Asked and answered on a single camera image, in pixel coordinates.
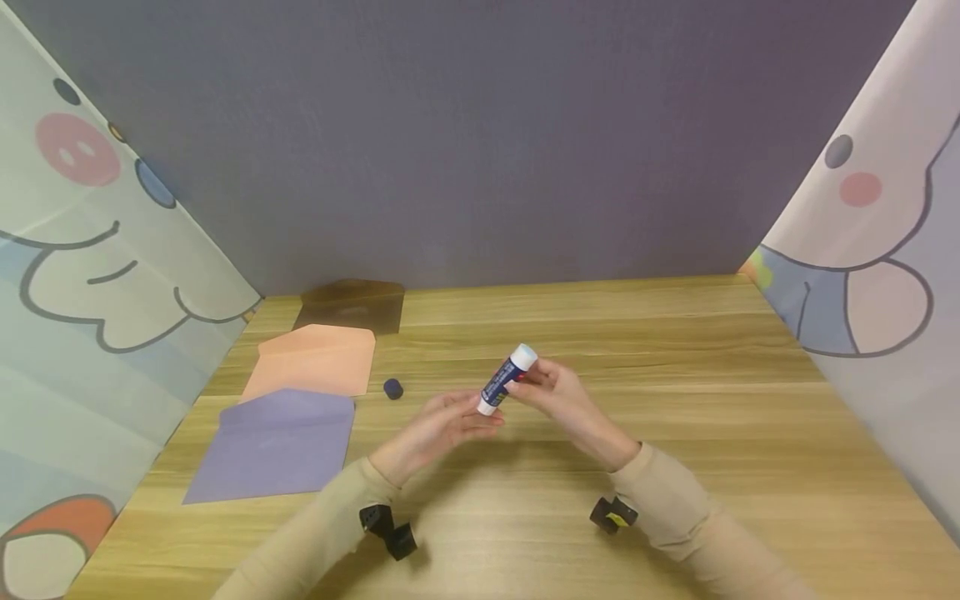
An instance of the beige sleeve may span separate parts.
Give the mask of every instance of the beige sleeve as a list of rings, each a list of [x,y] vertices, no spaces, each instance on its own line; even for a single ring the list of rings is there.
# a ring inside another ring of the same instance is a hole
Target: beige sleeve
[[[731,600],[809,600],[812,589],[709,497],[686,467],[649,444],[612,475],[650,544]]]
[[[214,600],[301,600],[363,538],[360,509],[398,494],[366,458],[351,463],[240,563]]]

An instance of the wooden table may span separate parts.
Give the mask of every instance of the wooden table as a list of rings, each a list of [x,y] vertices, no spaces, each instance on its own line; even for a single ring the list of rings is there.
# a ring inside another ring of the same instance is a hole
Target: wooden table
[[[296,298],[267,299],[160,454],[69,594],[208,598],[307,494],[181,506],[256,360],[290,329]],[[960,597],[960,554],[740,276],[411,292],[377,341],[348,460],[438,392],[479,388],[518,342],[566,362],[638,438],[692,468],[824,598]],[[406,389],[380,391],[388,377]],[[421,550],[394,563],[365,540],[321,582],[330,598],[705,597],[646,549],[588,521],[604,473],[540,414],[509,399],[500,440],[423,473],[395,511]]]

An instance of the person's left hand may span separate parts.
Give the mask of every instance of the person's left hand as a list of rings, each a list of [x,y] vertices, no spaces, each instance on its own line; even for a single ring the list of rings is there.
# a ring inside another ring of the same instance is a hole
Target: person's left hand
[[[420,413],[370,455],[370,462],[391,484],[402,488],[410,477],[468,440],[496,435],[503,424],[497,409],[489,417],[477,412],[480,394],[448,392],[427,400]]]

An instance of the cartoon wall panel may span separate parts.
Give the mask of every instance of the cartoon wall panel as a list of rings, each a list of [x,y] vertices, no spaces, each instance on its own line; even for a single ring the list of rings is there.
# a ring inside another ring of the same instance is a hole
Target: cartoon wall panel
[[[958,34],[915,5],[744,270],[960,541]]]
[[[63,596],[259,296],[0,4],[0,598]]]

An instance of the red circle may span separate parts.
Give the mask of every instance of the red circle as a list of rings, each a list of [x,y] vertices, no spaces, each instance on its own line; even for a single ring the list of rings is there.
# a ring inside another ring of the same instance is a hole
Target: red circle
[[[120,177],[120,158],[107,138],[82,118],[51,112],[36,124],[36,145],[67,179],[100,187]]]
[[[853,173],[840,182],[840,200],[854,208],[873,204],[882,191],[883,184],[873,173]]]

